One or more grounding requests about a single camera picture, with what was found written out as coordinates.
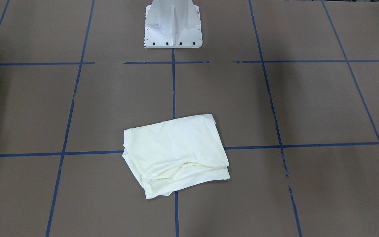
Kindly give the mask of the cream long-sleeve cat shirt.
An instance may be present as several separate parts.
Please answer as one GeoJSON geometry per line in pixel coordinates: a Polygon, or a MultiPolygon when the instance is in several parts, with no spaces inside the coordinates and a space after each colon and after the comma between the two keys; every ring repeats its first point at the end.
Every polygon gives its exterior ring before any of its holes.
{"type": "Polygon", "coordinates": [[[124,130],[123,159],[145,198],[230,179],[229,161],[212,114],[124,130]]]}

